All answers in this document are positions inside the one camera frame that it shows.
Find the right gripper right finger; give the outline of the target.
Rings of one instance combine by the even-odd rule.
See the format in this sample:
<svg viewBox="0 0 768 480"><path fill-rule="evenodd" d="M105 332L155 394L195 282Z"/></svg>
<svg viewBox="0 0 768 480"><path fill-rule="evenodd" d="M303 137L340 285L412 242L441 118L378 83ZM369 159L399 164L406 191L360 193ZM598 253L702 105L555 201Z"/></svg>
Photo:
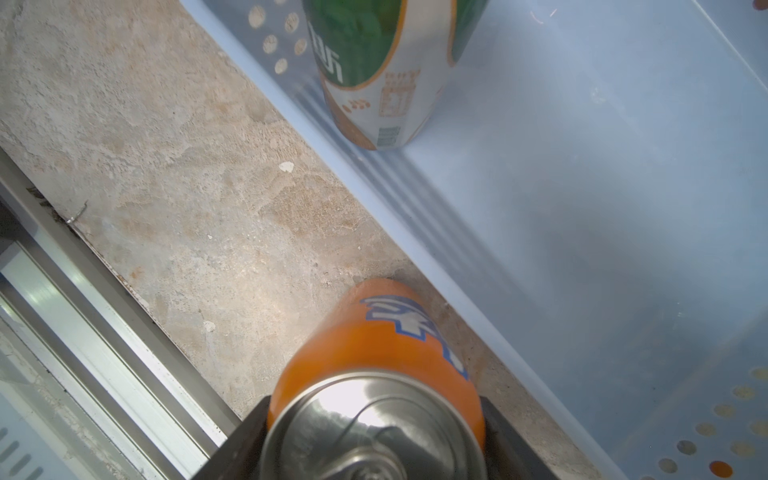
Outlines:
<svg viewBox="0 0 768 480"><path fill-rule="evenodd" d="M485 419L485 462L490 480L557 480L497 407L481 396Z"/></svg>

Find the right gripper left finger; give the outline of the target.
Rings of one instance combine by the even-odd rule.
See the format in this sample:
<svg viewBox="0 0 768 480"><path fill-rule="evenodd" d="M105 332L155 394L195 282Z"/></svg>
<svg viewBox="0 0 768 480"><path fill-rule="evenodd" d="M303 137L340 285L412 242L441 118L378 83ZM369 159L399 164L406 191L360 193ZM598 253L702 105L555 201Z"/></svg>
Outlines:
<svg viewBox="0 0 768 480"><path fill-rule="evenodd" d="M192 480L259 479L271 397L264 397Z"/></svg>

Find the orange can front row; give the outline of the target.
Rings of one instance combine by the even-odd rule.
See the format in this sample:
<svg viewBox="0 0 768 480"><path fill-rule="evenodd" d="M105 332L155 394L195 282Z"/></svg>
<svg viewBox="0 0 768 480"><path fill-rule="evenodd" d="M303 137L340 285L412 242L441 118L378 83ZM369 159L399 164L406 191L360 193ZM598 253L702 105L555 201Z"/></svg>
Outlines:
<svg viewBox="0 0 768 480"><path fill-rule="evenodd" d="M483 479L485 419L467 368L420 299L352 287L271 395L263 479Z"/></svg>

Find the green and red can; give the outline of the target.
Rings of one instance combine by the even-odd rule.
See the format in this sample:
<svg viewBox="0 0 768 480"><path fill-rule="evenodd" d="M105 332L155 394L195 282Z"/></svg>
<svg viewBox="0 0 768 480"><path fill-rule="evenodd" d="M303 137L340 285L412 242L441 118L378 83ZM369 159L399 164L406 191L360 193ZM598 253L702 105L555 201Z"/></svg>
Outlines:
<svg viewBox="0 0 768 480"><path fill-rule="evenodd" d="M375 151L418 135L487 4L313 0L302 6L335 125L353 144Z"/></svg>

